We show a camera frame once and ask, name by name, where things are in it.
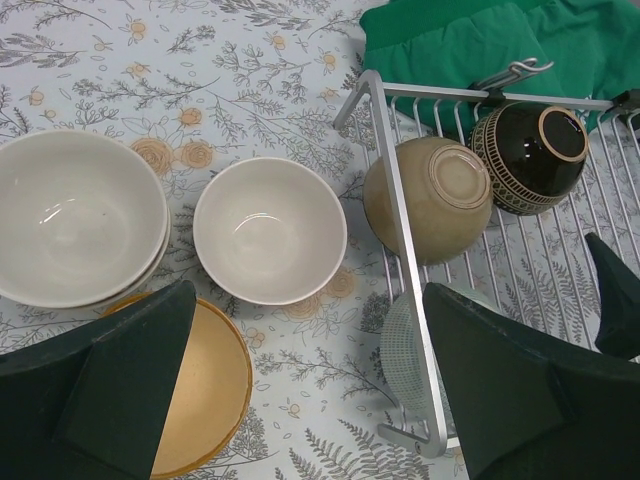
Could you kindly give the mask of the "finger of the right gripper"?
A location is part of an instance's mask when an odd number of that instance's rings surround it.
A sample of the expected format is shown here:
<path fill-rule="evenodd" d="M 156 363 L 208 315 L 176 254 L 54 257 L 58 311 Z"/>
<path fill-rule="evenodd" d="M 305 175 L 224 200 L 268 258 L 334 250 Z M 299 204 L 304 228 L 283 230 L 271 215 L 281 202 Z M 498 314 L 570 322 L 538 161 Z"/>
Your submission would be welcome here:
<path fill-rule="evenodd" d="M 593 232 L 585 235 L 600 294 L 600 352 L 621 359 L 639 356 L 639 277 Z"/>

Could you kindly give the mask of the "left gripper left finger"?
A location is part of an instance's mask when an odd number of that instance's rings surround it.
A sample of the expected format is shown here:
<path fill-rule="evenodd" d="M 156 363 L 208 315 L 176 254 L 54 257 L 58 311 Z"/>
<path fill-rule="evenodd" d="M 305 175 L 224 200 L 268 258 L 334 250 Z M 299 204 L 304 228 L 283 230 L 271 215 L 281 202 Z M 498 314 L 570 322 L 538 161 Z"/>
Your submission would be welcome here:
<path fill-rule="evenodd" d="M 100 319 L 56 426 L 64 446 L 126 478 L 148 478 L 191 332 L 193 284 L 179 281 Z"/>

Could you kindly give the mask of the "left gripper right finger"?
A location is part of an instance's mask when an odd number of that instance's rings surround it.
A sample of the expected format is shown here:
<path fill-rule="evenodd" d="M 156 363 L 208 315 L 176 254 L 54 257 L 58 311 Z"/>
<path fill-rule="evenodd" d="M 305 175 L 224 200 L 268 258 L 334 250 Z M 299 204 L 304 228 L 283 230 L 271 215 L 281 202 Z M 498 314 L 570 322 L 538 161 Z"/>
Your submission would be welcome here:
<path fill-rule="evenodd" d="M 473 479 L 636 479 L 639 366 L 439 283 L 423 305 Z"/>

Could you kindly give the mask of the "pale beige white bowl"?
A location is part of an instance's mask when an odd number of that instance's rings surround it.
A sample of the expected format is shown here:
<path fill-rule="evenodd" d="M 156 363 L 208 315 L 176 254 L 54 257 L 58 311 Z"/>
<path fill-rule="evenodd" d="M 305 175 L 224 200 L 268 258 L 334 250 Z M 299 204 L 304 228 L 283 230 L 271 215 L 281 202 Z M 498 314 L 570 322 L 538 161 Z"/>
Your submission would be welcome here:
<path fill-rule="evenodd" d="M 110 304 L 115 303 L 117 300 L 123 299 L 124 297 L 126 297 L 127 295 L 133 293 L 135 290 L 137 290 L 139 287 L 141 287 L 153 274 L 153 272 L 156 270 L 156 268 L 159 266 L 162 258 L 164 257 L 164 254 L 168 248 L 169 245 L 169 240 L 170 240 L 170 234 L 171 234 L 171 228 L 172 228 L 172 220 L 171 220 L 171 211 L 170 209 L 167 209 L 167 227 L 165 230 L 165 235 L 164 235 L 164 239 L 163 242 L 161 244 L 160 249 L 158 250 L 156 256 L 154 257 L 152 263 L 150 264 L 150 266 L 141 274 L 140 277 L 138 277 L 133 283 L 131 283 L 128 287 L 126 287 L 125 289 L 123 289 L 122 291 L 107 297 L 106 299 L 100 300 L 98 302 L 94 302 L 92 304 L 87 304 L 87 305 L 83 305 L 81 306 L 81 309 L 88 309 L 88 308 L 100 308 L 100 307 L 105 307 L 108 306 Z"/>

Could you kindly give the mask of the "beige bowl back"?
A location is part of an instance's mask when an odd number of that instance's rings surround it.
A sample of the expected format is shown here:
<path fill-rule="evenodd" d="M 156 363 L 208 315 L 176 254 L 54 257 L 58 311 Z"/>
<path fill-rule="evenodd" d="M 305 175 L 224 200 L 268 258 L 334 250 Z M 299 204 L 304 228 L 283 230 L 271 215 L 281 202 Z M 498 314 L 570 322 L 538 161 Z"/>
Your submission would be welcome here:
<path fill-rule="evenodd" d="M 51 309 L 105 300 L 153 263 L 168 229 L 161 183 L 106 136 L 43 131 L 1 147 L 1 294 Z"/>

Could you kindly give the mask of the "red floral bowl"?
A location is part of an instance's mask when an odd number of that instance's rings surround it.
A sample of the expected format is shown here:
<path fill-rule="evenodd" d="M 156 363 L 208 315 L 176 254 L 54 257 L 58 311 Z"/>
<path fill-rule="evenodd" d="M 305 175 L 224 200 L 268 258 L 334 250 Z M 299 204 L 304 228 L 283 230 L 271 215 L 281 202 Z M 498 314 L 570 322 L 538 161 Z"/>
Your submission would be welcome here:
<path fill-rule="evenodd" d="M 294 161 L 260 157 L 228 166 L 201 193 L 192 234 L 200 263 L 227 293 L 283 306 L 325 287 L 347 246 L 334 190 Z"/>

